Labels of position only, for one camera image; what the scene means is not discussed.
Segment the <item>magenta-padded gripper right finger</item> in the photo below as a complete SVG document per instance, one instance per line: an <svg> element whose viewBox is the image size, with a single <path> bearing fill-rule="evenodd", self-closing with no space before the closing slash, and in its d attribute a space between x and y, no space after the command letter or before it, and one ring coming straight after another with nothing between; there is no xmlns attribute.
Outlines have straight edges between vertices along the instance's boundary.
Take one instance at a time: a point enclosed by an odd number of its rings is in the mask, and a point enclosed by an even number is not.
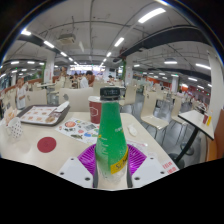
<svg viewBox="0 0 224 224"><path fill-rule="evenodd" d="M128 145L127 186L140 188L168 175L154 156L146 156L132 145Z"/></svg>

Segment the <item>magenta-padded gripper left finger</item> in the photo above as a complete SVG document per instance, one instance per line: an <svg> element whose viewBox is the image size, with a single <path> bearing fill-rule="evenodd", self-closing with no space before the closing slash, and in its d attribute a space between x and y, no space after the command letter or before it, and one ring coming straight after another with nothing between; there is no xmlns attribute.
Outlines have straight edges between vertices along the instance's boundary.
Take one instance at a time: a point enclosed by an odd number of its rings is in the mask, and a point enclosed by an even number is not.
<svg viewBox="0 0 224 224"><path fill-rule="evenodd" d="M78 157L69 157L57 175L84 188L97 188L95 144L85 149Z"/></svg>

